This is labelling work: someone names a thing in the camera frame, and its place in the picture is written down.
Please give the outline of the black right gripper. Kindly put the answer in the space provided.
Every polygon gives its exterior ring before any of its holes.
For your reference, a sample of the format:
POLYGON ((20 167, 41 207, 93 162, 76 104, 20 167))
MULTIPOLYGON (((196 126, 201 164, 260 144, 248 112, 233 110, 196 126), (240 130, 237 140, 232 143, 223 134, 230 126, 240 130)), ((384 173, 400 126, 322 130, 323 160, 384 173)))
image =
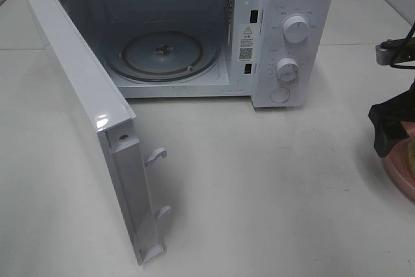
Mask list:
POLYGON ((370 108, 368 117, 375 131, 374 149, 381 158, 409 137, 401 122, 414 121, 414 85, 413 82, 407 91, 370 108))

